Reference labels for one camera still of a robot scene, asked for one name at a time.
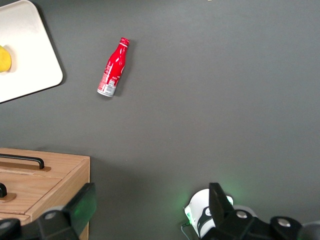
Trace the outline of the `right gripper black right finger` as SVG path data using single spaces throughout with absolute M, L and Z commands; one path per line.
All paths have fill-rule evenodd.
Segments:
M 209 210 L 214 222 L 208 240 L 269 240 L 269 225 L 244 209 L 235 209 L 219 183 L 209 184 Z

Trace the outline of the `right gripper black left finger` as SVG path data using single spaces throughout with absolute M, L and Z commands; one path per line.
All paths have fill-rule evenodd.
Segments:
M 97 209 L 96 186 L 85 183 L 62 209 L 45 212 L 37 220 L 41 240 L 78 240 Z

